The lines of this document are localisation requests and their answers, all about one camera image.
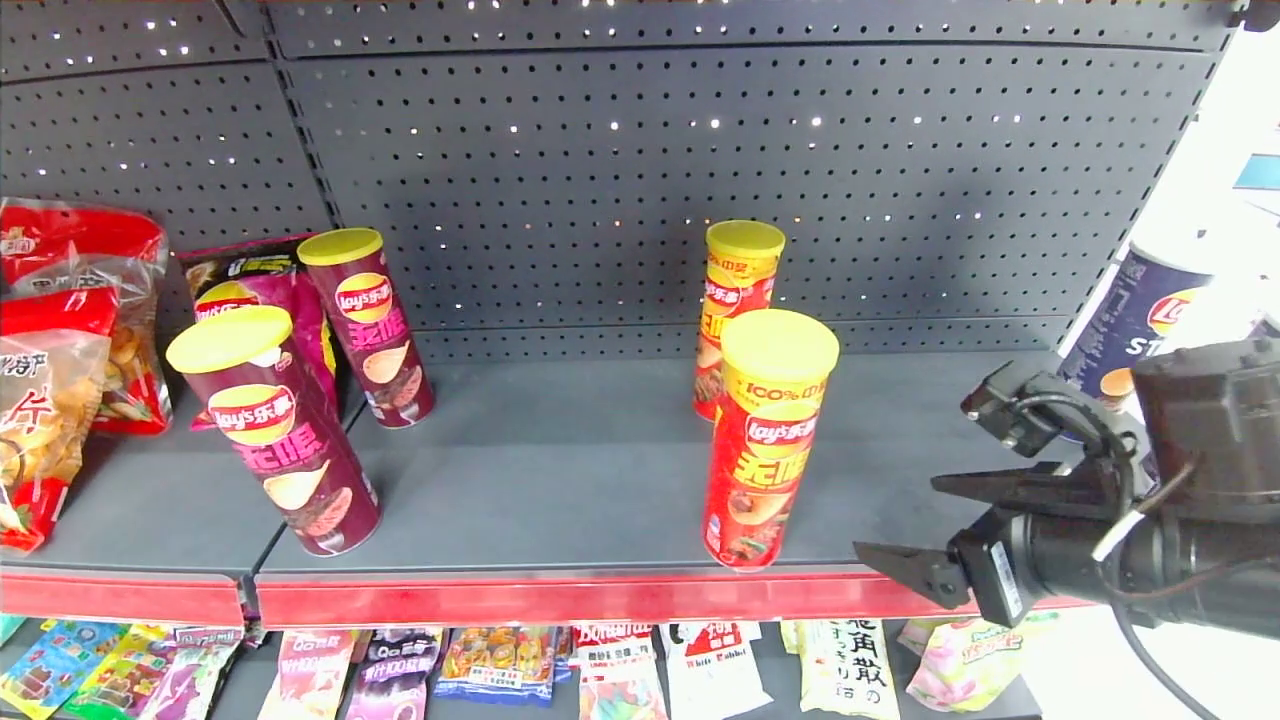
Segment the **purple chip canister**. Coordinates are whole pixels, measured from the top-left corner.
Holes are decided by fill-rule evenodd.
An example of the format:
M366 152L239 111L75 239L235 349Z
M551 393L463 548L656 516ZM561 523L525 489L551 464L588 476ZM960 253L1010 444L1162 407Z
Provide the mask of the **purple chip canister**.
M383 236L369 228L320 233L298 246L338 341L384 428L407 428L435 396L392 284Z
M183 331L165 356L232 441L302 548L339 555L374 533L378 495L298 352L289 314L236 307Z

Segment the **white label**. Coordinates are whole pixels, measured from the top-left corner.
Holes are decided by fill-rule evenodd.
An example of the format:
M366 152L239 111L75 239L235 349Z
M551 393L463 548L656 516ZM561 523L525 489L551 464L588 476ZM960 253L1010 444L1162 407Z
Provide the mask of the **white label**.
M991 560L996 564L996 575L1000 577L1000 589L1005 593L1005 603L1009 605L1009 614L1021 614L1023 596L1018 593L1018 582L1014 580L1014 569L1009 565L1005 543L997 542L991 546Z

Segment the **green snack bag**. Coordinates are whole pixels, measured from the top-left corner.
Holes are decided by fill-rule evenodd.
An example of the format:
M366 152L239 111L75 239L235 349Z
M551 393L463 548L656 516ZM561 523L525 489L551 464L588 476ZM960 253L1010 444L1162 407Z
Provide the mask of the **green snack bag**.
M169 669L174 648L156 625L132 625L92 675L67 701L65 711L84 720L134 720Z
M984 710L1021 673L1027 642L1056 619L1057 612L1033 612L1014 629L982 619L942 623L933 628L906 693L940 712ZM913 647L919 629L904 629L909 637L899 642Z

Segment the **snack package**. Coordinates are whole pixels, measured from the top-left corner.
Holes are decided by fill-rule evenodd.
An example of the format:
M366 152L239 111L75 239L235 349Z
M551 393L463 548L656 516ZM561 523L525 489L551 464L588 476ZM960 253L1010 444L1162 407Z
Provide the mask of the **snack package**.
M0 698L32 720L52 716L120 637L124 625L46 620L36 644L0 675Z
M0 234L4 279L19 297L116 290L120 311L93 429L142 436L166 430L173 409L155 347L157 286L169 261L160 225L125 210L5 197Z
M285 630L259 720L333 720L342 705L353 630Z
M435 697L550 707L556 628L458 628Z
M356 670L347 720L422 720L443 628L375 630Z
M137 720L173 659L165 635L156 625L131 625L63 710L84 720Z
M631 623L573 628L579 720L667 720L652 635L653 626Z
M572 628L558 628L556 630L556 684L568 683L573 679L573 630Z
M800 711L900 720L879 620L800 623Z
M1056 612L1032 612L1014 629L980 618L919 624L911 620L902 630L906 639L899 635L899 642L918 646L924 633L928 642L906 693L941 712L984 710L1021 673L1025 643L1056 619Z
M0 647L9 642L9 638L18 632L18 628L26 623L27 619L22 615L5 615L0 612Z
M673 623L664 628L672 720L723 720L773 702L760 684L744 625L755 624Z
M102 397L111 288L0 302L0 544L29 552L54 529Z
M782 650L790 655L800 653L800 620L780 620L778 632L782 633Z
M308 368L320 380L334 413L338 393L334 387L333 340L324 316L320 293L294 252L301 234L260 240L178 255L187 288L195 304L196 322L244 305L274 305L293 318L293 340ZM202 410L191 429L216 428Z
M165 639L173 659L138 720L205 720L223 669L239 647L241 628L175 628Z

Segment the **purple snack bag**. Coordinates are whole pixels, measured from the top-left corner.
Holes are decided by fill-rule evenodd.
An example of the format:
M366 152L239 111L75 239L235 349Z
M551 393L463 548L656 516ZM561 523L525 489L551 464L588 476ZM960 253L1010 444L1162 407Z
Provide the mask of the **purple snack bag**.
M223 666L243 635L238 628L174 629L172 642L177 652L138 720L204 720Z
M442 628L376 630L356 670L347 720L422 720L426 678L440 656Z
M298 351L337 410L329 322L320 305L320 293L294 254L298 242L308 237L311 234L259 240L177 258L187 278L196 322L246 305L274 305L288 311ZM215 427L207 411L191 421L193 430Z

